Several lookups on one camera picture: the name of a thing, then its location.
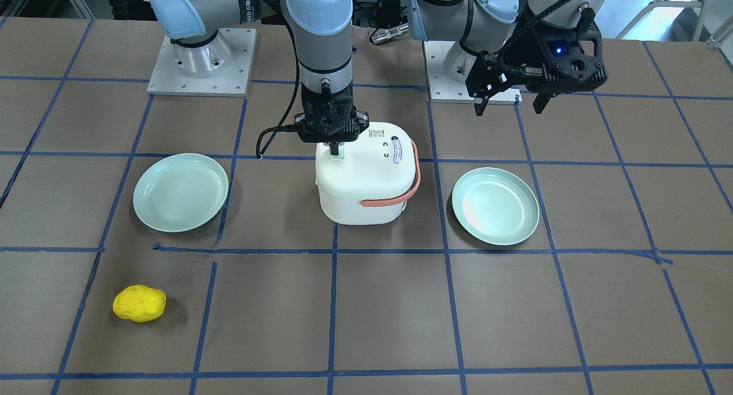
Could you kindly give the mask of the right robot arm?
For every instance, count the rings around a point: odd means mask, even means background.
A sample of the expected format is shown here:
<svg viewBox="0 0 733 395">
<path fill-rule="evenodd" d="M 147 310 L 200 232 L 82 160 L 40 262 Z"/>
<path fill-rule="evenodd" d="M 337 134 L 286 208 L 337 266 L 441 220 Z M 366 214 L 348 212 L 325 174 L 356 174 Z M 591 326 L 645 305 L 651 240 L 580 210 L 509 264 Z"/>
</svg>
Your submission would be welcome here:
<svg viewBox="0 0 733 395">
<path fill-rule="evenodd" d="M 369 126 L 353 99 L 353 0 L 149 0 L 165 34 L 148 93 L 241 97 L 250 74 L 254 29 L 288 35 L 302 113 L 258 137 L 295 132 L 340 159 Z"/>
</svg>

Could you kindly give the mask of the green plate near right arm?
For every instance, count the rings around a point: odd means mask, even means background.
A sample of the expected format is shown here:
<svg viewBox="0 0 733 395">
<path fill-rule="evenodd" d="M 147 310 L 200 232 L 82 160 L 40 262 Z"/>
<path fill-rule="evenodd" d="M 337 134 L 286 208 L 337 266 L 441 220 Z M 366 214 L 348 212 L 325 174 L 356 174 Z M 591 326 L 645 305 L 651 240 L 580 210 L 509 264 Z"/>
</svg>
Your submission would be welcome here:
<svg viewBox="0 0 733 395">
<path fill-rule="evenodd" d="M 211 157 L 185 153 L 149 167 L 133 191 L 133 210 L 149 228 L 186 232 L 218 214 L 228 196 L 230 179 Z"/>
</svg>

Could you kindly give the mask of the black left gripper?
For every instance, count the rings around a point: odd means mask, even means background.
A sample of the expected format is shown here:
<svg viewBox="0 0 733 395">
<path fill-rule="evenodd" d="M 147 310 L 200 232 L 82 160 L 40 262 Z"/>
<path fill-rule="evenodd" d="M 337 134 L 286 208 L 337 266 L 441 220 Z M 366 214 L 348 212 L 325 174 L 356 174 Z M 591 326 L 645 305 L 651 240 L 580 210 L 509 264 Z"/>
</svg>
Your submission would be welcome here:
<svg viewBox="0 0 733 395">
<path fill-rule="evenodd" d="M 557 27 L 539 21 L 520 34 L 521 27 L 531 21 L 521 17 L 511 36 L 515 41 L 503 55 L 505 67 L 498 65 L 498 53 L 481 51 L 476 62 L 490 68 L 490 85 L 524 85 L 536 93 L 534 113 L 542 114 L 558 93 L 591 92 L 608 80 L 602 56 L 602 38 L 593 17 L 581 17 L 574 27 Z M 474 98 L 474 112 L 481 117 L 488 105 L 488 97 Z"/>
</svg>

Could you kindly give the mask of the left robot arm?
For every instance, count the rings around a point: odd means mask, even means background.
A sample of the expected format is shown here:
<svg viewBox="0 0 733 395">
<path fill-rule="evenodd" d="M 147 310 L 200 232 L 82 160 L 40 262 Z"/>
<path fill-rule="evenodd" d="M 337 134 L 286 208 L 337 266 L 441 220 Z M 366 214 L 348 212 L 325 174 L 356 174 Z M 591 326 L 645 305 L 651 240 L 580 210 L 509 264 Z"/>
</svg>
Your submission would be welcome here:
<svg viewBox="0 0 733 395">
<path fill-rule="evenodd" d="M 464 84 L 477 116 L 514 85 L 535 94 L 540 114 L 561 93 L 593 92 L 608 74 L 595 22 L 604 0 L 410 0 L 418 41 L 450 41 L 447 71 Z"/>
</svg>

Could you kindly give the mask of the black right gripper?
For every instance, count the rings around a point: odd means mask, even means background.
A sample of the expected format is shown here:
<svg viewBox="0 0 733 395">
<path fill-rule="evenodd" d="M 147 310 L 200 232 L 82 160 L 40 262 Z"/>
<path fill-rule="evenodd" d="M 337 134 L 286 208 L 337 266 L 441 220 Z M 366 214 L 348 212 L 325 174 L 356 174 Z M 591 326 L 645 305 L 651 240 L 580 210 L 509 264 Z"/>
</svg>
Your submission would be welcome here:
<svg viewBox="0 0 733 395">
<path fill-rule="evenodd" d="M 330 157 L 341 156 L 341 142 L 357 140 L 369 127 L 367 112 L 354 105 L 353 87 L 330 95 L 301 88 L 303 118 L 295 123 L 301 141 L 307 144 L 328 144 Z"/>
</svg>

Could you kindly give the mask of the green plate near left arm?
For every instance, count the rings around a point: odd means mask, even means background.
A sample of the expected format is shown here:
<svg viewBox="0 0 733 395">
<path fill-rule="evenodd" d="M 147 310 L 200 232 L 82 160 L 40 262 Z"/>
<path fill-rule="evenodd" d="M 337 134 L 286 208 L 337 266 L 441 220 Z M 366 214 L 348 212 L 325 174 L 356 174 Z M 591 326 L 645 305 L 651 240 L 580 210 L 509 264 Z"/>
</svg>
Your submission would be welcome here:
<svg viewBox="0 0 733 395">
<path fill-rule="evenodd" d="M 476 168 L 458 178 L 451 205 L 467 233 L 496 246 L 523 243 L 540 219 L 539 201 L 529 185 L 494 167 Z"/>
</svg>

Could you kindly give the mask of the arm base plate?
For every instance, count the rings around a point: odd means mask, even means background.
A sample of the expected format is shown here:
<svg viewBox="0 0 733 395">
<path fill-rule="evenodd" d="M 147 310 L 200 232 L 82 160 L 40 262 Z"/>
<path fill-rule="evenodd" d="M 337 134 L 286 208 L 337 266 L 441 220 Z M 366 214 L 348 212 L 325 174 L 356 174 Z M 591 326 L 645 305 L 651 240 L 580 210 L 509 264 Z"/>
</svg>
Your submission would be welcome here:
<svg viewBox="0 0 733 395">
<path fill-rule="evenodd" d="M 476 62 L 458 41 L 424 41 L 425 69 L 432 102 L 513 105 L 523 99 L 518 88 L 490 85 L 491 69 Z"/>
<path fill-rule="evenodd" d="M 147 93 L 246 97 L 256 40 L 254 28 L 223 28 L 209 43 L 198 48 L 176 45 L 164 37 Z"/>
</svg>

